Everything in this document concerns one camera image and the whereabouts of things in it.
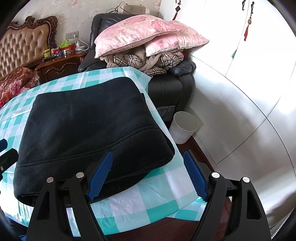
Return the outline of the black fleece pants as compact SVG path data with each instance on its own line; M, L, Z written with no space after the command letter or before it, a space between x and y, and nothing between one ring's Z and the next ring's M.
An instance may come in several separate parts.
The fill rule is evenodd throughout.
M111 170L120 177L147 174L175 154L131 79L40 94L18 150L14 195L34 206L47 178L64 180L84 172L108 151Z

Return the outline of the teal white checkered cloth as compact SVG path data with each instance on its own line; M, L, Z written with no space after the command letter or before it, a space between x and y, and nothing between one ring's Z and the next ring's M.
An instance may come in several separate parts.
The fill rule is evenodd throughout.
M19 149L36 97L44 93L78 90L127 77L143 94L149 112L167 138L168 128L149 97L151 79L132 67L93 70L58 78L11 99L1 108L1 138L9 149ZM166 165L139 176L120 177L111 170L98 196L91 202L96 220L106 235L133 230L165 217L198 221L205 202L194 189L178 150Z

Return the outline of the white waste bin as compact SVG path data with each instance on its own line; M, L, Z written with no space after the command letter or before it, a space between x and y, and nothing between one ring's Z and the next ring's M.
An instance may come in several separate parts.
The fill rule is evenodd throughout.
M169 132L176 144L184 144L198 127L198 122L192 114L179 111L173 116Z

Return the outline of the red floral quilt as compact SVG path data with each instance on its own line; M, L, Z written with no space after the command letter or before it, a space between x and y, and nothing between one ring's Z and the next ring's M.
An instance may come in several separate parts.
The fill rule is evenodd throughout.
M36 70L21 67L1 80L1 108L17 95L38 86L40 77Z

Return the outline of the dark wooden nightstand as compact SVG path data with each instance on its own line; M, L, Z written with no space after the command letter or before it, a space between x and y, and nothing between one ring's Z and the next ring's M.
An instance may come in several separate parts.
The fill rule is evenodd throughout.
M61 77L78 73L78 67L86 56L86 51L73 52L41 62L35 70L43 84Z

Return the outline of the tufted tan leather headboard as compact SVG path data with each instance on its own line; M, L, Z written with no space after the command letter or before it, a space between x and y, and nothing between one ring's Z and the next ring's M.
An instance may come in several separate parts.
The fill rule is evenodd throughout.
M11 22L1 38L1 80L20 67L37 66L46 49L56 48L57 25L56 16Z

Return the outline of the white wardrobe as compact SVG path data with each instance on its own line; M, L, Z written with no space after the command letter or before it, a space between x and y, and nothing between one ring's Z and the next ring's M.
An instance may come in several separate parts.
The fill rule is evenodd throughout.
M244 41L251 3L252 23ZM191 49L186 111L215 171L249 177L270 226L295 207L295 35L269 1L162 1L159 16L209 42Z

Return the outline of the yellow lidded jar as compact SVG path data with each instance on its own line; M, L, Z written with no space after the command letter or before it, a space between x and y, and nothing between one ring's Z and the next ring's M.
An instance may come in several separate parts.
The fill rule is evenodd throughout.
M46 49L44 51L44 58L49 58L51 57L51 50L50 49Z

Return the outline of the glass jar with lid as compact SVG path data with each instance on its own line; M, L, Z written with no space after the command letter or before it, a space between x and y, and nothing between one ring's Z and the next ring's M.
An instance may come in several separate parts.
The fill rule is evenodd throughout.
M71 53L71 49L63 49L62 52L65 56L67 56L68 54Z

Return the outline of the plaid folded blanket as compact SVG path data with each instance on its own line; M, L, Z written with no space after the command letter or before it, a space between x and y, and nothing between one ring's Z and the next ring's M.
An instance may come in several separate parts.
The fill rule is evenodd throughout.
M100 57L99 59L106 62L107 68L133 67L153 77L165 74L167 70L180 64L184 60L184 55L179 50L173 50L147 57L145 47L139 46L120 53Z

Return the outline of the green crumpled bag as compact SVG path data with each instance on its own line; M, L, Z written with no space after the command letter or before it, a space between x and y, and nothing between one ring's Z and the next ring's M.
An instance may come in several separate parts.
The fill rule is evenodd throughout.
M69 46L71 46L72 45L72 42L70 41L70 40L65 40L65 41L63 41L63 42L61 42L60 44L59 44L59 47L60 48L65 48L65 47L69 47Z

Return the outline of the white power strip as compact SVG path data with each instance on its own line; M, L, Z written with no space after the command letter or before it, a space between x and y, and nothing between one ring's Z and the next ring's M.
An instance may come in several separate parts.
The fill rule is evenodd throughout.
M80 38L75 39L75 46L75 51L87 51L89 49L89 45Z

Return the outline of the lower pink floral pillow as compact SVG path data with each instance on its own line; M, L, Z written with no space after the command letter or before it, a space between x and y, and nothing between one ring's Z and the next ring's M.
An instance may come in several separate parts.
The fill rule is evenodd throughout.
M189 28L186 31L158 36L144 44L147 57L173 50L184 50L200 47L209 40L200 35L196 30Z

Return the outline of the large pink floral pillow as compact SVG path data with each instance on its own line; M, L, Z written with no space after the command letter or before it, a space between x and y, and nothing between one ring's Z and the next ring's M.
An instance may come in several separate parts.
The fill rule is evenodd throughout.
M174 21L165 21L152 15L131 16L103 30L96 37L95 58L121 53L155 37L180 30Z

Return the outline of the red tassel ornament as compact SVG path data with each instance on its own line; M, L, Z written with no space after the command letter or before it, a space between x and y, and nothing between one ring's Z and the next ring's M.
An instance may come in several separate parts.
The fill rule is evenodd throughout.
M252 23L253 8L254 8L254 2L251 3L251 12L250 12L250 17L249 17L249 19L247 21L247 27L246 27L246 30L245 30L245 33L244 33L244 41L246 41L246 39L247 39L249 26Z

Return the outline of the wall power outlet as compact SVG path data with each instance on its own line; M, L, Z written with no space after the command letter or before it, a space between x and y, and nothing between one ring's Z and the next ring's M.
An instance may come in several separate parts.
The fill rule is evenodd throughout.
M74 32L69 32L65 34L65 39L70 40L70 39L76 39L79 37L79 31L74 31Z

